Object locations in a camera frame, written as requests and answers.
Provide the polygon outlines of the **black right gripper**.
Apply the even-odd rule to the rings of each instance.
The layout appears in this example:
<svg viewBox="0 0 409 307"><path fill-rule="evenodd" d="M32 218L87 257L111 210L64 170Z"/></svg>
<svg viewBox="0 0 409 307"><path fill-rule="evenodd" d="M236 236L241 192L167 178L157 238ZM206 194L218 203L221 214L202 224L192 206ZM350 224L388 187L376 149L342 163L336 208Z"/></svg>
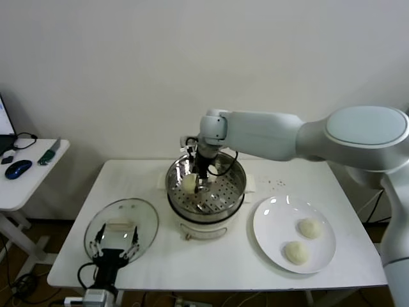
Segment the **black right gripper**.
<svg viewBox="0 0 409 307"><path fill-rule="evenodd" d="M195 193L208 192L208 167L211 164L211 159L196 156L194 163L194 171L197 174L195 179Z"/></svg>

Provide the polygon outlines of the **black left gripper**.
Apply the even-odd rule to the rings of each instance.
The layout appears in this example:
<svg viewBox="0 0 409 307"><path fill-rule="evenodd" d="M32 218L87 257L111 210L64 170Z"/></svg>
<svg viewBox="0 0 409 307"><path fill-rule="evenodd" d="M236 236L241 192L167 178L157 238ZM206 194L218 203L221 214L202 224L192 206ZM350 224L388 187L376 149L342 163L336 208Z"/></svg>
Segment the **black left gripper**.
<svg viewBox="0 0 409 307"><path fill-rule="evenodd" d="M89 242L93 263L98 268L93 287L114 286L118 271L128 265L128 259L133 258L140 250L138 226L124 234L123 249L102 249L106 224L97 231L94 240Z"/></svg>

